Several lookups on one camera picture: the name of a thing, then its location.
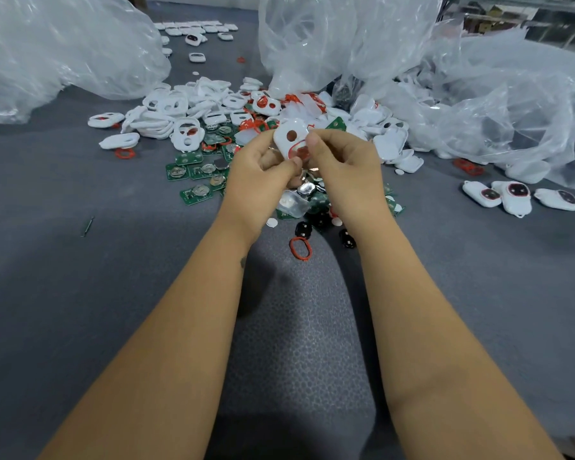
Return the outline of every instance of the metal pin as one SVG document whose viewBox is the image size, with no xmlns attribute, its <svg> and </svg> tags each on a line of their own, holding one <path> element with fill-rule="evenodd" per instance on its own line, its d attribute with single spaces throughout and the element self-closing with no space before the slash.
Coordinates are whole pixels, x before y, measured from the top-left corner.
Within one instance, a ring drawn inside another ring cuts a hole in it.
<svg viewBox="0 0 575 460">
<path fill-rule="evenodd" d="M 81 237 L 85 237 L 88 234 L 89 228 L 92 227 L 92 223 L 94 222 L 95 216 L 92 216 L 89 220 L 88 226 L 85 228 L 85 231 L 81 234 Z"/>
</svg>

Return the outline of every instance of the hand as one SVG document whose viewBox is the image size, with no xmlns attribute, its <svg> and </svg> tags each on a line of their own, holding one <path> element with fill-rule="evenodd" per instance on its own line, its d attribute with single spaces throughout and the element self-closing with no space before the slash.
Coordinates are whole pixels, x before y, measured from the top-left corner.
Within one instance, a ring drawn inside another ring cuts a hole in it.
<svg viewBox="0 0 575 460">
<path fill-rule="evenodd" d="M 253 244 L 272 215 L 287 186 L 299 184 L 302 160 L 284 160 L 270 148 L 273 132 L 262 132 L 241 150 L 230 163 L 230 176 L 218 221 L 239 230 Z"/>
<path fill-rule="evenodd" d="M 307 135 L 310 167 L 324 179 L 333 211 L 357 238 L 376 213 L 387 213 L 381 161 L 375 146 L 344 131 L 313 130 Z"/>
</svg>

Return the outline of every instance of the person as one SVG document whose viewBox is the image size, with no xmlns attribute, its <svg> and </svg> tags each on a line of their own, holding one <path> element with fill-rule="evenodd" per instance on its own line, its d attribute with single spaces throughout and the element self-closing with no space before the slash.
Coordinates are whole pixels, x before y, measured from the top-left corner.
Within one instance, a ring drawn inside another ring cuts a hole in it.
<svg viewBox="0 0 575 460">
<path fill-rule="evenodd" d="M 302 172 L 298 157 L 282 161 L 269 148 L 272 137 L 263 132 L 236 154 L 215 222 L 40 460 L 204 457 L 249 248 Z M 311 131 L 307 146 L 358 246 L 383 388 L 407 459 L 561 459 L 391 216 L 375 147 L 331 130 Z"/>
</svg>

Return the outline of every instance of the textured gray fabric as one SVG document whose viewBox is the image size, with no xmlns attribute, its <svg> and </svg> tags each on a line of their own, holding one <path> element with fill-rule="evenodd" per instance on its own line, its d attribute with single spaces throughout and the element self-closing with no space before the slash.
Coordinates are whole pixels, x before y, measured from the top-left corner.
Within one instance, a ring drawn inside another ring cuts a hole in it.
<svg viewBox="0 0 575 460">
<path fill-rule="evenodd" d="M 156 21 L 239 27 L 234 42 L 209 36 L 196 50 L 207 56 L 202 65 L 172 38 L 169 83 L 194 80 L 192 70 L 268 82 L 257 13 L 153 2 L 150 11 Z M 0 127 L 0 459 L 38 454 L 219 207 L 219 196 L 183 204 L 178 192 L 193 183 L 166 180 L 170 142 L 144 138 L 130 161 L 99 148 L 111 132 L 87 118 L 135 104 L 69 88 L 30 123 Z M 541 422 L 575 433 L 575 213 L 534 203 L 519 220 L 486 210 L 460 193 L 464 173 L 425 160 L 414 175 L 384 169 L 407 207 L 399 224 Z M 488 180 L 502 178 L 490 172 Z M 357 250 L 344 249 L 335 228 L 314 233 L 311 261 L 298 262 L 288 248 L 294 226 L 265 228 L 249 255 L 208 456 L 401 458 L 387 413 L 376 409 L 383 392 Z"/>
</svg>

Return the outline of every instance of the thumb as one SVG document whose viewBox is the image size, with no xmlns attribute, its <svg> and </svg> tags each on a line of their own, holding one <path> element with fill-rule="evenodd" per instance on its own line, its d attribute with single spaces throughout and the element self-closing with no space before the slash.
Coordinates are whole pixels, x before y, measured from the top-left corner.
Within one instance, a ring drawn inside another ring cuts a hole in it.
<svg viewBox="0 0 575 460">
<path fill-rule="evenodd" d="M 330 148 L 328 148 L 320 136 L 318 136 L 315 132 L 309 132 L 305 142 L 307 142 L 309 153 L 311 156 L 313 156 L 313 159 L 318 165 L 322 176 L 323 174 L 327 174 L 328 171 L 332 170 L 334 165 L 337 163 L 337 159 L 334 158 Z"/>
<path fill-rule="evenodd" d="M 299 176 L 302 171 L 302 160 L 295 156 L 292 159 L 287 159 L 267 169 L 266 172 L 271 175 L 273 183 L 284 188 L 287 186 L 289 180 L 294 176 Z"/>
</svg>

